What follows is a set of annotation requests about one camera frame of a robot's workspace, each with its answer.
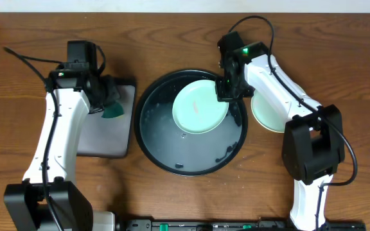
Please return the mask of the green yellow sponge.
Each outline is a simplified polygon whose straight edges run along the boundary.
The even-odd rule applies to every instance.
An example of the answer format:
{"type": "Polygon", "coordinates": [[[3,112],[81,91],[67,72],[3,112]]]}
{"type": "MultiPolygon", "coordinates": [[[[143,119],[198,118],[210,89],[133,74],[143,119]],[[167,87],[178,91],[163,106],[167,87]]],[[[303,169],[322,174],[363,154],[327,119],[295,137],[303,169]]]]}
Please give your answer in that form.
{"type": "Polygon", "coordinates": [[[123,106],[117,101],[115,101],[107,106],[104,106],[103,114],[101,117],[105,119],[112,119],[115,117],[122,116],[123,114],[124,114],[123,106]]]}

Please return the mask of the light teal plate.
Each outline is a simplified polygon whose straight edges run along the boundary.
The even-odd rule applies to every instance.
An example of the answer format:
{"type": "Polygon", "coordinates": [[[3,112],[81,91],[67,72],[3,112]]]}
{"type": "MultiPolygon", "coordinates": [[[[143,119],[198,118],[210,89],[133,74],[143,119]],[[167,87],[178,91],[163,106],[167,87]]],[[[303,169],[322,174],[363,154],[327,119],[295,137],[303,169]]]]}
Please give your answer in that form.
{"type": "Polygon", "coordinates": [[[183,131],[206,133],[226,117],[228,102],[218,101],[213,80],[197,80],[187,84],[175,97],[172,116],[183,131]]]}

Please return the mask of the sage green plate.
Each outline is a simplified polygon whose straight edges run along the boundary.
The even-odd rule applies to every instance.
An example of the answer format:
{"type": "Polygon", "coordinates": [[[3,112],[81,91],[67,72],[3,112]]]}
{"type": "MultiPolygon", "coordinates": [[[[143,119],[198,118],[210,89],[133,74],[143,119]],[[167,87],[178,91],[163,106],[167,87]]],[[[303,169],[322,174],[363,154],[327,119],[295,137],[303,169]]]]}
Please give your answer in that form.
{"type": "Polygon", "coordinates": [[[294,116],[310,113],[278,82],[273,85],[272,81],[251,79],[249,83],[255,88],[251,99],[252,114],[260,125],[272,132],[284,133],[285,124],[294,116]]]}

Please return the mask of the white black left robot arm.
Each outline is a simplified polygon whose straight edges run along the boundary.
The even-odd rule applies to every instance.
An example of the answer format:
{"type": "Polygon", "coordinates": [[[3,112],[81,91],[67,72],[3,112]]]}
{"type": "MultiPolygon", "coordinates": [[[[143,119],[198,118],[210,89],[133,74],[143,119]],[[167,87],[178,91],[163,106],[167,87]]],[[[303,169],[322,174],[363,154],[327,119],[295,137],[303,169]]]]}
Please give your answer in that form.
{"type": "Polygon", "coordinates": [[[4,204],[17,230],[116,230],[112,212],[95,212],[76,186],[83,122],[105,89],[89,71],[52,71],[37,150],[22,182],[9,184],[4,204]]]}

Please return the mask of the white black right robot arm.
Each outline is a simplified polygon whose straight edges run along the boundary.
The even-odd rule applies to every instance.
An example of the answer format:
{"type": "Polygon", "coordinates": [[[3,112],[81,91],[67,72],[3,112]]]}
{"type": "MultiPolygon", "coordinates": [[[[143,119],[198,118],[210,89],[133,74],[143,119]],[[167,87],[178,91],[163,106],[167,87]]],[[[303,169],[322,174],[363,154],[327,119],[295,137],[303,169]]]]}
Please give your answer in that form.
{"type": "Polygon", "coordinates": [[[342,115],[322,106],[280,68],[262,42],[218,43],[224,77],[216,80],[219,101],[262,97],[283,123],[282,159],[294,179],[290,220],[298,230],[326,226],[324,204],[338,165],[344,161],[342,115]]]}

